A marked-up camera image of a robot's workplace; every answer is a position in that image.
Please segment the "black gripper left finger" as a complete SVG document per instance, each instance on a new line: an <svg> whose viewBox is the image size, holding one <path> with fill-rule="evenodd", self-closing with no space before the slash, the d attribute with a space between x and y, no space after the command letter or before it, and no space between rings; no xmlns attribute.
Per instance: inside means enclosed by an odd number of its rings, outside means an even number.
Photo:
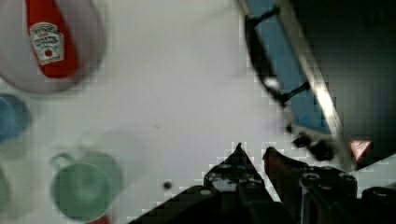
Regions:
<svg viewBox="0 0 396 224"><path fill-rule="evenodd" d="M204 186L220 192L236 192L237 186L245 182L262 185L263 179L254 167L242 144L236 145L233 153L211 168L204 177Z"/></svg>

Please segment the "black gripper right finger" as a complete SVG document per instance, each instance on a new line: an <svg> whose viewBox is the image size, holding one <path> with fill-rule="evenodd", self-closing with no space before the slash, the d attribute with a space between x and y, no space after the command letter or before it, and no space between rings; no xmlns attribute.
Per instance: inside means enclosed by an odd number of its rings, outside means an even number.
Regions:
<svg viewBox="0 0 396 224"><path fill-rule="evenodd" d="M264 171L297 224L359 224L357 180L331 166L310 166L268 147Z"/></svg>

